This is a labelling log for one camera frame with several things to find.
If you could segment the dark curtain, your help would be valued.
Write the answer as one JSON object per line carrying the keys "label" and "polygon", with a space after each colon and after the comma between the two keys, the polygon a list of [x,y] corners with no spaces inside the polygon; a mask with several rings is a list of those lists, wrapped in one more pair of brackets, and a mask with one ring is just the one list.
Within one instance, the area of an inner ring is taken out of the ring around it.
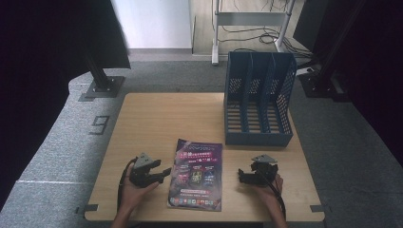
{"label": "dark curtain", "polygon": [[403,0],[367,0],[351,33],[348,97],[403,165]]}
{"label": "dark curtain", "polygon": [[0,0],[0,210],[92,67],[129,66],[111,0]]}

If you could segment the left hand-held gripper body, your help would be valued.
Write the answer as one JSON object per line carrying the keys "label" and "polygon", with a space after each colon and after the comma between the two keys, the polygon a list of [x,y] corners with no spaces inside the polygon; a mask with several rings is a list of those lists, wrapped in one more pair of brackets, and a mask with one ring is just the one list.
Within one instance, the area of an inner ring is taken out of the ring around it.
{"label": "left hand-held gripper body", "polygon": [[152,181],[152,174],[150,174],[151,168],[149,164],[152,160],[148,155],[142,153],[137,157],[134,165],[130,171],[129,180],[137,187],[146,188],[150,184],[154,183]]}

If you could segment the person's left hand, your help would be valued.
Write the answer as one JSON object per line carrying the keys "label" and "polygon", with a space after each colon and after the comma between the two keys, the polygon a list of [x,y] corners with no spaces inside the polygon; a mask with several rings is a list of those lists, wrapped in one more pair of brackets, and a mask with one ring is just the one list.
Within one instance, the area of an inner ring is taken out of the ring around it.
{"label": "person's left hand", "polygon": [[120,185],[121,203],[119,209],[132,208],[134,211],[142,202],[144,197],[159,185],[160,184],[158,182],[154,182],[146,188],[139,188],[129,180],[128,175],[125,175],[124,182]]}

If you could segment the blue plastic file rack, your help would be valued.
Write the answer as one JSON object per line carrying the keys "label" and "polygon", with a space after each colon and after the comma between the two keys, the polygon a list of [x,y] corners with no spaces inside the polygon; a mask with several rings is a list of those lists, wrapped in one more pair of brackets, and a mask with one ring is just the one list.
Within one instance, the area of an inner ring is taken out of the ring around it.
{"label": "blue plastic file rack", "polygon": [[227,145],[288,145],[288,108],[297,73],[293,54],[231,51],[224,91]]}

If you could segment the person's right hand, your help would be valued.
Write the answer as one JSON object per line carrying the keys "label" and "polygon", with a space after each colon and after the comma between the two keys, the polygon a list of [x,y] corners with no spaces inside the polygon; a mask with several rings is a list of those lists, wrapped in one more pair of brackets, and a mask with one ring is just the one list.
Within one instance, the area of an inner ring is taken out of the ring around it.
{"label": "person's right hand", "polygon": [[[283,185],[283,178],[280,175],[276,175],[275,180],[272,182],[275,189],[281,193],[282,192],[282,185]],[[275,192],[269,187],[259,187],[253,185],[252,188],[256,191],[257,195],[261,199],[261,201],[269,208],[272,209],[275,206],[280,207],[280,204],[277,200]]]}

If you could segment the black post with base plate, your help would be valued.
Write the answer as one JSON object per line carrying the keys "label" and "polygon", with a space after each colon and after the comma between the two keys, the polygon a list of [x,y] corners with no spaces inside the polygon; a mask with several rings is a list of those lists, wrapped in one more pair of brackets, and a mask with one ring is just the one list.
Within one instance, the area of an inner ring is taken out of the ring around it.
{"label": "black post with base plate", "polygon": [[86,93],[80,97],[81,102],[90,102],[96,98],[116,98],[125,81],[124,76],[107,76],[90,54],[86,54],[86,65],[93,81]]}

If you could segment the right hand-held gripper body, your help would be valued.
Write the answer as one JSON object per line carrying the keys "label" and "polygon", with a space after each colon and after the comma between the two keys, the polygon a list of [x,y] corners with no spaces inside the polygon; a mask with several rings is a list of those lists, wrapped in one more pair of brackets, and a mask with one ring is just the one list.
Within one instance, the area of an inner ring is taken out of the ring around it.
{"label": "right hand-held gripper body", "polygon": [[251,169],[254,171],[252,183],[260,186],[267,186],[272,183],[278,173],[277,160],[269,155],[263,154],[252,159]]}

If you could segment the purple magazine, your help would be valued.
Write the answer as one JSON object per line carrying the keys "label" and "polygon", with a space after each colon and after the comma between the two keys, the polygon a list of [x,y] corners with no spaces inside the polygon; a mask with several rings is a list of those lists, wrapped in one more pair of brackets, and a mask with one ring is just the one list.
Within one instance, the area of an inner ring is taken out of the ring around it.
{"label": "purple magazine", "polygon": [[178,139],[167,205],[221,211],[222,144]]}

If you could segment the black post with dark base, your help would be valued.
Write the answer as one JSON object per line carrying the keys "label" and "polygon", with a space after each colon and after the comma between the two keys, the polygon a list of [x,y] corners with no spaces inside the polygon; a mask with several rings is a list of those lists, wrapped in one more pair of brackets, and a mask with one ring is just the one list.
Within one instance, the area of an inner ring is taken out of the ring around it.
{"label": "black post with dark base", "polygon": [[294,38],[313,57],[300,67],[314,71],[299,75],[308,98],[330,98],[347,103],[348,88],[341,62],[347,57],[351,30],[367,0],[306,0]]}

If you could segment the white metal stand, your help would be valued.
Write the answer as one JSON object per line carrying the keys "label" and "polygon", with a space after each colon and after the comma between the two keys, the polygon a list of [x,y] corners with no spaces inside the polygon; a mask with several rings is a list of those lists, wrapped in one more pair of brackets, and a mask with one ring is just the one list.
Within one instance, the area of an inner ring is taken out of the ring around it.
{"label": "white metal stand", "polygon": [[275,48],[278,52],[285,51],[283,44],[294,4],[296,0],[288,0],[285,12],[225,12],[220,10],[221,0],[212,0],[212,19],[214,27],[211,62],[213,66],[219,64],[219,26],[270,26],[280,27]]}

